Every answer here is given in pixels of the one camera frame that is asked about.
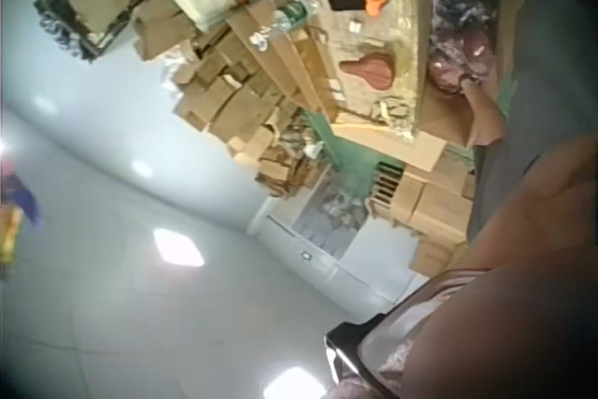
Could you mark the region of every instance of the person's arm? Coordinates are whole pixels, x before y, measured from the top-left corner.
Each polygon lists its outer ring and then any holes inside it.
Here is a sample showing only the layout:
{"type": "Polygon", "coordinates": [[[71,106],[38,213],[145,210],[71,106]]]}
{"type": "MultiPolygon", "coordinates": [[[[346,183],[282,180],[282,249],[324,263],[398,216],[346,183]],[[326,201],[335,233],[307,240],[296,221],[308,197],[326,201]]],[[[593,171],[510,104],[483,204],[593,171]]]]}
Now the person's arm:
{"type": "Polygon", "coordinates": [[[505,116],[494,100],[470,78],[465,78],[461,87],[476,118],[477,136],[473,144],[486,147],[503,138],[505,136],[505,116]]]}

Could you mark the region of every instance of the bottle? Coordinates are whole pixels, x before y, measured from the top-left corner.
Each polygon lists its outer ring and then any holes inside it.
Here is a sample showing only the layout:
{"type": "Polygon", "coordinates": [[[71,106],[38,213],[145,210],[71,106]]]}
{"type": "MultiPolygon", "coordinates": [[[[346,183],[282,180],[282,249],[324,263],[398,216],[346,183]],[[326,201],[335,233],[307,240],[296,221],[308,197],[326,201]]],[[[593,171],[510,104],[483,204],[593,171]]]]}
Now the bottle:
{"type": "Polygon", "coordinates": [[[249,37],[249,41],[259,51],[266,51],[270,37],[288,33],[293,28],[303,25],[318,12],[319,8],[318,0],[290,0],[277,8],[272,15],[272,24],[255,32],[249,37]]]}

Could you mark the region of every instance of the storage area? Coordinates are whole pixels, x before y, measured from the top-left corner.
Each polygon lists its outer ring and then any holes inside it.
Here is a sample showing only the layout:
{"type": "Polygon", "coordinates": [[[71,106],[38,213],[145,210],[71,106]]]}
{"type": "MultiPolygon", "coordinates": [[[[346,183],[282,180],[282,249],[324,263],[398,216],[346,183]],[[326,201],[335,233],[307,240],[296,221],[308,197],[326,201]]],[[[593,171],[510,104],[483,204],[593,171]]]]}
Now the storage area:
{"type": "Polygon", "coordinates": [[[326,332],[467,260],[464,86],[508,104],[523,3],[7,0],[11,366],[77,371],[64,399],[271,399],[293,369],[324,397],[326,332]]]}

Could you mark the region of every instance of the plastic bag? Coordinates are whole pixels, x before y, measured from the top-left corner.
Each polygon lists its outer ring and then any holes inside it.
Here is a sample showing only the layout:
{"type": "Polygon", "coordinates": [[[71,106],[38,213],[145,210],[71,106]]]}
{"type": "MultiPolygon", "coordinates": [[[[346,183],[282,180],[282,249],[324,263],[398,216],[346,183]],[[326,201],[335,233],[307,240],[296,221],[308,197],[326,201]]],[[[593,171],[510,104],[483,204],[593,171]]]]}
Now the plastic bag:
{"type": "Polygon", "coordinates": [[[164,68],[160,75],[160,84],[170,93],[176,103],[183,97],[181,87],[192,80],[192,63],[185,58],[179,46],[173,47],[163,55],[164,68]]]}
{"type": "Polygon", "coordinates": [[[443,64],[458,64],[483,80],[491,68],[498,0],[433,0],[430,74],[445,92],[458,89],[442,79],[443,64]]]}

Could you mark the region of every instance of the wooden crate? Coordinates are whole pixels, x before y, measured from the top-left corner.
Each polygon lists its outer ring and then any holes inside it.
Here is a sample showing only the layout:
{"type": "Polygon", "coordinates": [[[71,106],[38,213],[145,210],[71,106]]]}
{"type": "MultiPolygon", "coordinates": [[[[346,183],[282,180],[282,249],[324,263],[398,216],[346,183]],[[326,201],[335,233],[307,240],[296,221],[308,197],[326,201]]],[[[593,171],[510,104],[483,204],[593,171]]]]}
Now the wooden crate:
{"type": "Polygon", "coordinates": [[[391,202],[402,176],[403,169],[379,163],[370,196],[365,200],[365,208],[370,215],[375,219],[389,221],[392,227],[399,225],[399,222],[391,215],[391,202]]]}

